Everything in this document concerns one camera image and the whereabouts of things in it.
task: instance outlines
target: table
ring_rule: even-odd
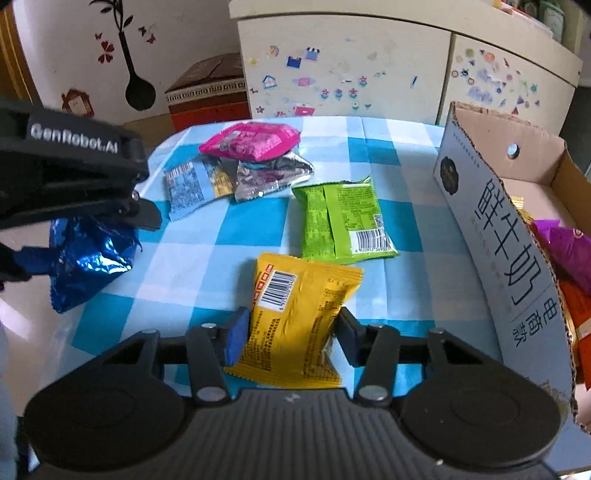
[[[403,335],[442,327],[501,359],[491,314],[467,246],[433,179],[443,128],[357,117],[299,117],[300,154],[314,164],[310,183],[371,175],[396,258],[360,262],[363,283],[346,304],[363,324],[384,323]],[[56,374],[86,362],[142,329],[180,335],[194,325],[222,322],[250,306],[255,260],[264,251],[298,256],[303,213],[291,190],[236,204],[217,200],[171,223],[164,172],[191,159],[197,146],[229,124],[191,127],[162,143],[149,159],[151,177],[138,188],[163,216],[162,228],[139,234],[133,269],[80,309],[77,323],[56,335]],[[361,375],[338,343],[332,361],[351,393]],[[256,386],[226,376],[233,393]],[[188,391],[186,366],[169,365],[165,380]],[[420,382],[418,365],[399,367],[395,393]]]

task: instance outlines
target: snack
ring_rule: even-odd
[[[234,197],[237,202],[259,198],[309,180],[313,174],[312,164],[293,150],[265,162],[239,161]]]
[[[244,161],[264,161],[289,152],[300,133],[285,124],[248,122],[232,125],[199,146],[201,153]]]
[[[342,265],[395,257],[369,178],[360,183],[325,183],[293,189],[304,210],[301,257]]]
[[[581,367],[588,390],[591,388],[591,297],[572,280],[559,280],[558,284],[567,306],[567,317],[571,318],[576,332],[572,344],[575,366]]]
[[[50,276],[51,306],[64,313],[131,270],[137,247],[138,232],[127,223],[60,218],[51,221],[49,248],[23,247],[14,260],[32,275]]]
[[[283,388],[339,387],[323,348],[362,277],[360,268],[261,254],[250,336],[238,364],[225,371]]]
[[[540,237],[546,241],[550,258],[591,296],[591,238],[576,228],[554,226],[555,223],[550,222],[552,220],[534,221]]]
[[[198,155],[166,172],[171,221],[180,220],[199,207],[231,195],[234,186],[219,158]]]

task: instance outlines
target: cabinet door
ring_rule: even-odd
[[[437,119],[447,31],[351,15],[256,18],[238,28],[253,118]]]
[[[574,87],[505,50],[454,35],[440,123],[458,100],[500,110],[558,135]]]

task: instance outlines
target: red box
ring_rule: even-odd
[[[198,61],[165,92],[177,132],[251,117],[239,53]]]

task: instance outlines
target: light blue snack packet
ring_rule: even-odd
[[[180,220],[203,205],[234,193],[234,183],[217,157],[199,154],[166,172],[170,220]]]

